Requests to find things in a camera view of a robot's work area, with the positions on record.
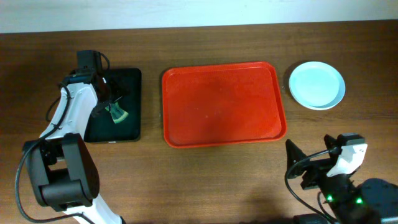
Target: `white wall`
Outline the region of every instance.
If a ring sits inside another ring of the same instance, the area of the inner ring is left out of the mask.
[[[398,19],[398,0],[0,0],[0,32]]]

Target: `wooden table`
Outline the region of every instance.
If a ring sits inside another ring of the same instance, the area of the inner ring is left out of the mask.
[[[26,223],[14,198],[25,141],[45,129],[59,95],[56,83],[76,67],[76,51],[105,53],[113,68],[142,71],[142,135],[138,142],[87,144],[101,195],[127,223],[237,223],[311,213],[287,191],[285,140],[306,153],[324,150],[323,136],[357,132],[369,144],[355,184],[371,177],[398,183],[398,22],[327,22],[183,29],[98,30],[0,35],[0,217]],[[163,139],[160,78],[172,67],[268,61],[279,77],[287,117],[276,142],[173,149]],[[289,93],[291,69],[306,60],[334,66],[346,95],[330,110],[312,111]],[[317,190],[302,191],[315,206]],[[60,215],[37,205],[27,172],[22,203],[36,218]],[[76,223],[64,220],[60,223]]]

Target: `black tray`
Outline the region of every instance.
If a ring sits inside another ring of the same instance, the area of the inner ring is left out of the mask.
[[[93,118],[90,116],[84,137],[85,142],[138,141],[141,134],[141,71],[138,68],[112,69],[104,71],[105,80],[113,80],[129,90],[121,98],[119,106],[129,116],[115,124],[111,114],[102,110]]]

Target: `red tray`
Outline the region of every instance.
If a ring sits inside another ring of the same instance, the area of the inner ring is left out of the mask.
[[[267,62],[172,68],[162,92],[164,138],[172,147],[272,141],[287,130]]]

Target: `cable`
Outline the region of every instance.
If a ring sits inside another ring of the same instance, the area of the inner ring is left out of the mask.
[[[48,133],[44,134],[42,137],[38,138],[38,140],[35,143],[33,143],[33,145],[31,145],[31,147],[28,148],[28,150],[26,150],[24,152],[21,160],[19,161],[17,174],[15,176],[15,186],[14,186],[14,188],[15,188],[15,198],[16,198],[17,206],[18,206],[18,209],[19,209],[21,215],[24,218],[26,218],[28,221],[33,222],[33,223],[47,223],[47,222],[53,222],[53,221],[57,221],[57,220],[63,220],[65,218],[70,218],[70,217],[81,217],[84,220],[86,220],[88,223],[94,224],[89,218],[85,217],[84,214],[82,214],[82,213],[73,213],[73,214],[70,214],[70,215],[62,215],[62,216],[59,216],[59,217],[47,218],[47,219],[41,219],[41,220],[34,219],[34,218],[28,216],[28,214],[26,214],[24,208],[22,208],[21,199],[19,197],[19,177],[21,176],[21,170],[22,170],[22,167],[24,166],[24,162],[25,162],[27,156],[42,141],[44,141],[47,137],[52,135],[60,127],[60,125],[62,124],[62,121],[65,119],[65,116],[67,115],[67,111],[69,109],[71,96],[70,96],[70,92],[69,92],[68,87],[65,84],[63,84],[63,83],[61,83],[60,85],[63,86],[65,91],[67,92],[67,103],[65,105],[65,109],[63,109],[63,113],[61,115],[61,118],[58,121],[58,123],[54,125],[54,128],[51,131],[49,131]]]
[[[322,192],[318,192],[318,196],[317,196],[317,200],[318,200],[318,205],[319,205],[319,207],[321,208],[322,212],[323,212],[328,218],[330,218],[330,219],[333,220],[334,222],[337,222],[338,220],[337,220],[335,217],[331,216],[331,215],[325,210],[325,208],[323,208],[323,205],[322,205],[322,203],[321,203],[321,197],[320,197],[321,194],[322,194]]]
[[[309,209],[312,210],[313,212],[319,214],[319,215],[322,216],[324,219],[328,220],[328,222],[330,222],[331,224],[334,224],[335,222],[334,222],[333,220],[331,220],[329,217],[327,217],[325,214],[323,214],[321,211],[317,210],[316,208],[314,208],[314,207],[312,207],[311,205],[309,205],[309,204],[307,204],[306,202],[304,202],[304,201],[292,190],[292,188],[291,188],[290,185],[289,185],[289,180],[288,180],[288,178],[287,178],[287,177],[290,175],[290,173],[294,170],[294,168],[296,168],[299,164],[301,164],[301,163],[303,163],[303,162],[305,162],[305,161],[307,161],[307,160],[309,160],[309,159],[312,159],[312,158],[314,158],[314,157],[324,155],[324,154],[326,154],[326,153],[329,153],[329,150],[324,150],[324,151],[317,152],[317,153],[315,153],[315,154],[309,155],[309,156],[307,156],[306,158],[304,158],[304,159],[302,159],[302,160],[296,162],[295,164],[293,164],[293,165],[290,167],[290,169],[288,169],[288,170],[286,171],[286,173],[285,173],[285,185],[286,185],[286,187],[287,187],[287,190],[289,190],[289,192],[293,195],[293,197],[295,197],[300,203],[302,203],[303,205],[305,205],[307,208],[309,208]]]
[[[107,70],[109,70],[111,68],[111,62],[109,61],[109,59],[105,56],[104,53],[98,52],[100,56],[102,56],[105,60],[106,63],[108,64],[108,67],[106,68]]]
[[[49,109],[47,110],[47,112],[46,112],[46,114],[45,114],[45,120],[46,120],[47,122],[51,122],[51,120],[49,119],[50,112],[51,112],[52,108],[55,106],[55,104],[57,104],[57,102],[58,102],[60,99],[61,99],[61,96],[58,97],[56,100],[54,100],[54,102],[50,105]]]

